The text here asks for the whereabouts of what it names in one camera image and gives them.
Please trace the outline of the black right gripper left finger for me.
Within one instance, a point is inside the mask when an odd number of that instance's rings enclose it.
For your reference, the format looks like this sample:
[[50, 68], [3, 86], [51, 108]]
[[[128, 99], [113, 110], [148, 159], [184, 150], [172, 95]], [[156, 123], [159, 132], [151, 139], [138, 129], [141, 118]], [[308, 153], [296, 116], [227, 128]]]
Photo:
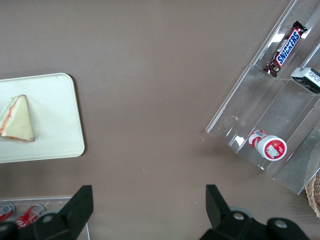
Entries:
[[25, 228], [0, 224], [2, 240], [76, 240], [94, 211], [93, 189], [83, 185], [58, 213], [47, 213]]

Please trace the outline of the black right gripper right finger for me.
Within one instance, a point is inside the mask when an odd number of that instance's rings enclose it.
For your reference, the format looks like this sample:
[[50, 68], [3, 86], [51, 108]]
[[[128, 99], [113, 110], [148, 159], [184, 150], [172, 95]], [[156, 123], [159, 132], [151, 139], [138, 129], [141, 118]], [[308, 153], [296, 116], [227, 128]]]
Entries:
[[215, 184], [205, 191], [206, 213], [211, 223], [202, 240], [307, 240], [293, 221], [274, 217], [264, 225], [241, 210], [231, 210]]

